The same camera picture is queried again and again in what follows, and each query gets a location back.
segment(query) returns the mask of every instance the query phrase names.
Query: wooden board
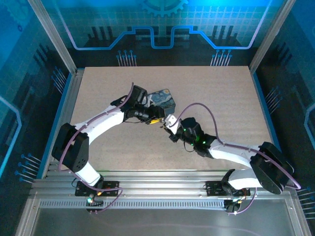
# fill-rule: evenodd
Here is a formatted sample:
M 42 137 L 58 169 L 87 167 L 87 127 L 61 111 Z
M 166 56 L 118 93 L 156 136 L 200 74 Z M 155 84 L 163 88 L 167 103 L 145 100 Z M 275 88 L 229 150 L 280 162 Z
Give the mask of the wooden board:
M 71 124 L 102 112 L 129 92 L 131 82 L 149 93 L 169 89 L 176 116 L 193 102 L 204 103 L 213 111 L 219 136 L 226 141 L 245 145 L 271 141 L 246 66 L 87 67 Z M 203 107 L 191 108 L 185 117 L 195 117 L 206 133 L 215 134 L 211 116 Z M 90 163 L 99 171 L 244 168 L 188 153 L 182 142 L 172 143 L 159 126 L 123 123 L 111 128 L 90 145 Z

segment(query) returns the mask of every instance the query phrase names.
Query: enclosure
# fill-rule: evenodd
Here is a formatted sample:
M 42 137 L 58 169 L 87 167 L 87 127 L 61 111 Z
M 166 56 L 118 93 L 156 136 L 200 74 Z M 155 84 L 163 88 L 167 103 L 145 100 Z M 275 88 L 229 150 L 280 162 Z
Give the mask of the enclosure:
M 2 1 L 1 235 L 313 235 L 312 9 L 311 0 Z M 133 118 L 89 147 L 89 163 L 124 190 L 90 215 L 52 149 L 63 124 L 99 114 L 132 82 L 169 92 L 175 116 L 205 104 L 227 142 L 273 143 L 302 189 L 259 188 L 246 212 L 228 215 L 205 182 L 248 166 L 189 153 L 161 123 Z M 215 135 L 202 107 L 184 116 Z M 101 199 L 98 208 L 115 197 Z

